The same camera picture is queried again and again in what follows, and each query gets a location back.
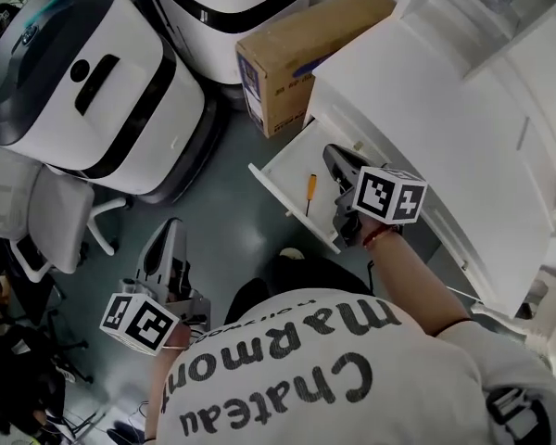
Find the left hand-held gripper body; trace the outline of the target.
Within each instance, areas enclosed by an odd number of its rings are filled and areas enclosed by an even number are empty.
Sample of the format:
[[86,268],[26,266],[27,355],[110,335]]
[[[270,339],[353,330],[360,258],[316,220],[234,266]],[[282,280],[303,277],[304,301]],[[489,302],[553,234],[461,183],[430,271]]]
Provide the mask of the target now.
[[148,285],[122,278],[107,304],[99,328],[125,346],[151,356],[168,346],[178,324],[191,328],[191,343],[210,330],[211,304],[191,289],[189,296],[174,296],[169,282]]

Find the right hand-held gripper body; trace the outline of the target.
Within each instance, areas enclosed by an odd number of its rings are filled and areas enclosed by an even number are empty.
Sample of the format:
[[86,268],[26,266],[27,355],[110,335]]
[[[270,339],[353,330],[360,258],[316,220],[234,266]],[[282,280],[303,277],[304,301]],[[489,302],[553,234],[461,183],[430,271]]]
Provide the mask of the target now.
[[335,199],[333,225],[337,241],[351,247],[360,239],[360,215],[385,225],[416,223],[428,183],[403,170],[363,167],[352,186]]

